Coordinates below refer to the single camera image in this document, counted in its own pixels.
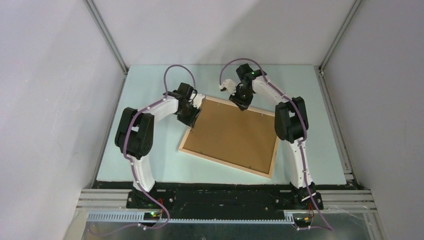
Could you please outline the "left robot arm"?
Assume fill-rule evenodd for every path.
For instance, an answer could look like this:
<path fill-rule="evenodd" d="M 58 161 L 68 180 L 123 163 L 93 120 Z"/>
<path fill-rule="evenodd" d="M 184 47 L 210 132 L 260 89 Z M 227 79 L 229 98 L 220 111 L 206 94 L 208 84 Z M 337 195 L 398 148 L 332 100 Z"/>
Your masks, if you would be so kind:
<path fill-rule="evenodd" d="M 166 91 L 163 97 L 143 109 L 127 107 L 123 110 L 114 138 L 124 158 L 129 160 L 133 175 L 133 187 L 141 191 L 138 201 L 145 208 L 153 208 L 158 194 L 152 191 L 153 177 L 149 153 L 154 143 L 155 124 L 175 115 L 182 124 L 193 128 L 206 96 L 193 86 L 181 83 L 178 89 Z"/>

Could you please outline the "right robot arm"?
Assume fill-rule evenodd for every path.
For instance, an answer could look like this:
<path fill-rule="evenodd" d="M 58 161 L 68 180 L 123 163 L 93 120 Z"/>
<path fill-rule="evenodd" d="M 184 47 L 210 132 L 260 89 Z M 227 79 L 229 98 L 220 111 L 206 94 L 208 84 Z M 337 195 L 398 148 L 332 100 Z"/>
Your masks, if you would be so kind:
<path fill-rule="evenodd" d="M 309 128 L 305 100 L 290 97 L 267 79 L 261 69 L 253 70 L 249 64 L 242 64 L 236 69 L 240 80 L 231 79 L 221 85 L 222 91 L 230 93 L 229 100 L 241 111 L 247 110 L 254 95 L 261 95 L 275 105 L 274 131 L 277 137 L 288 147 L 288 160 L 291 166 L 291 204 L 297 209 L 304 209 L 316 196 L 316 187 L 309 171 L 306 156 L 306 139 Z"/>

